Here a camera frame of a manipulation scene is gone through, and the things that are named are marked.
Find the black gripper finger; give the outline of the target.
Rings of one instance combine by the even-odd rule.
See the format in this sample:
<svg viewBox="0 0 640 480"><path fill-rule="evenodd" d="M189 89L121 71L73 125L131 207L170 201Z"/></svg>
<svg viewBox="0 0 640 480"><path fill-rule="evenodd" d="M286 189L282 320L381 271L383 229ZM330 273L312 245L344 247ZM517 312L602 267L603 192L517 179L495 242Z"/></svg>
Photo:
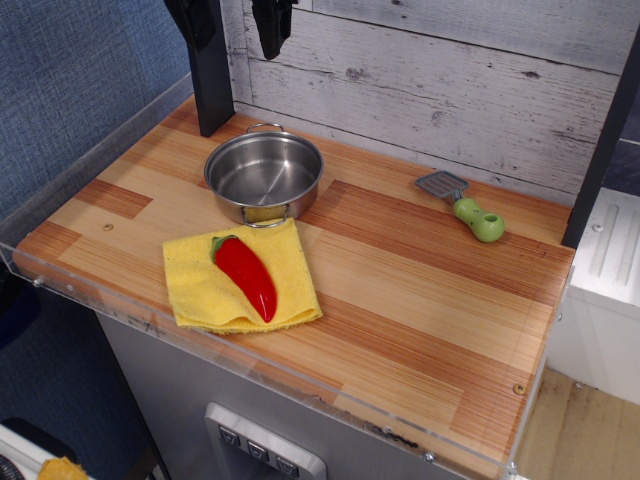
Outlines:
<svg viewBox="0 0 640 480"><path fill-rule="evenodd" d="M293 2L290 0L253 0L252 13L266 60L280 54L291 34Z"/></svg>
<svg viewBox="0 0 640 480"><path fill-rule="evenodd" d="M186 43L203 50L215 34L215 21L208 0L165 0L164 4Z"/></svg>

